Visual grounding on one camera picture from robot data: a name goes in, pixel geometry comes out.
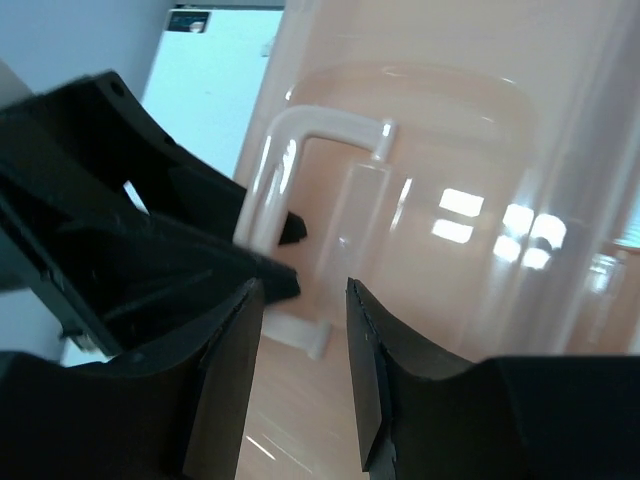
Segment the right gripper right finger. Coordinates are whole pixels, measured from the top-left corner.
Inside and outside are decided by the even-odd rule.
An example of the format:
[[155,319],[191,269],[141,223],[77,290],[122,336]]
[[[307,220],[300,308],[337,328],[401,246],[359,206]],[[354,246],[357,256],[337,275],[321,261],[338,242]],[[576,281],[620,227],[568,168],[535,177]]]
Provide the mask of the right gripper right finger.
[[373,479],[635,479],[635,356],[474,363],[346,286],[362,470]]

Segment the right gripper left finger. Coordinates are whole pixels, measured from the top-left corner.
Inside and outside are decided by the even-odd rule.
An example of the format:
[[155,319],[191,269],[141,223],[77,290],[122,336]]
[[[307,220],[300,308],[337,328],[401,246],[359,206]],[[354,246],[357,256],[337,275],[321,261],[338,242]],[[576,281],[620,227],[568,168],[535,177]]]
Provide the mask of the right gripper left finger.
[[264,310],[258,280],[110,361],[1,356],[5,479],[231,479]]

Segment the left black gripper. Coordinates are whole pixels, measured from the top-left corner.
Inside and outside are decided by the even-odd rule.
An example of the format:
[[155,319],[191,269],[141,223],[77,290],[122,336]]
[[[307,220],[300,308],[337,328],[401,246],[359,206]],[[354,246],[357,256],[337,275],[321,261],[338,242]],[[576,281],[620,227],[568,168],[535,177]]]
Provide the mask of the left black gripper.
[[[125,183],[148,212],[178,222],[137,214],[130,226]],[[180,146],[114,71],[1,111],[3,255],[66,334],[107,354],[187,323],[251,279],[268,305],[300,294],[293,268],[229,242],[245,194]]]

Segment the pink plastic toolbox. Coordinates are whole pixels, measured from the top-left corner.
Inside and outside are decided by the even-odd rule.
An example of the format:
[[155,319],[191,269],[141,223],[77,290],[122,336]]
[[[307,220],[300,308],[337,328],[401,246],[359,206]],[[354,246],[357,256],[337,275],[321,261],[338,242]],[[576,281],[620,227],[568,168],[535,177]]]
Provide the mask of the pink plastic toolbox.
[[293,267],[240,479],[362,470],[346,286],[474,363],[639,360],[639,5],[290,1],[236,178]]

